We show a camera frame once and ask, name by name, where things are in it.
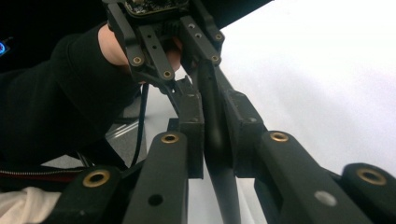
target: zipper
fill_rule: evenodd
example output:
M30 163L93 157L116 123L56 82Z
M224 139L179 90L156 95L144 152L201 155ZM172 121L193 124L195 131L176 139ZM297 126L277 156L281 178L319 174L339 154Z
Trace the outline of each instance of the zipper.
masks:
M70 171L46 171L46 172L15 172L0 170L3 175L61 175L61 174L76 174L83 170L70 170Z

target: brass grommet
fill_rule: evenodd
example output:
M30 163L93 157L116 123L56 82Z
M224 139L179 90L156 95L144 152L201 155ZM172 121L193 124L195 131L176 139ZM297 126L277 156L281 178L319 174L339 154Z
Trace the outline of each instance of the brass grommet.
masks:
M82 180L82 185L87 188L96 188L104 185L110 179L110 172L107 170L95 170L90 172Z
M219 57L218 56L216 56L216 55L213 55L212 56L212 61L213 62L217 62L219 60Z
M141 63L142 59L140 57L134 57L134 63Z
M172 133L168 133L161 138L161 141L166 144L175 143L178 141L178 136Z
M164 76L164 77L171 77L171 76L172 76L172 73L169 72L169 71L164 71L164 72L163 72L163 76Z
M387 184L387 179L381 175L378 171L368 168L360 168L356 171L358 177L362 180L378 186L383 186Z
M283 133L270 133L271 138L277 142L287 142L289 137Z

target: circuit board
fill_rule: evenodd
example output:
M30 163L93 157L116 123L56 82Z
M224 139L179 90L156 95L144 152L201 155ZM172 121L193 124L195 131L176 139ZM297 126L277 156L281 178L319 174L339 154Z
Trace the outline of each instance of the circuit board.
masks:
M188 3L189 0L127 0L125 7L134 16L146 16L184 7Z

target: blue light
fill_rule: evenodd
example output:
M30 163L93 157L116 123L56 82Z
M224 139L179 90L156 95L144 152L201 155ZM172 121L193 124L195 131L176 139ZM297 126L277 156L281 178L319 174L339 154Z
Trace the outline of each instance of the blue light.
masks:
M0 41L0 56L2 56L4 53L6 53L6 49L7 49L6 45Z

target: white fabric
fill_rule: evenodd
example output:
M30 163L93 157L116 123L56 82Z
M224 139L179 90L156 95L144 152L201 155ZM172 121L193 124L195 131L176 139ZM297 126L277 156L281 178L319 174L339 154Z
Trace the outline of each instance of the white fabric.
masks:
M50 214L60 195L32 187L0 193L0 224L40 223Z

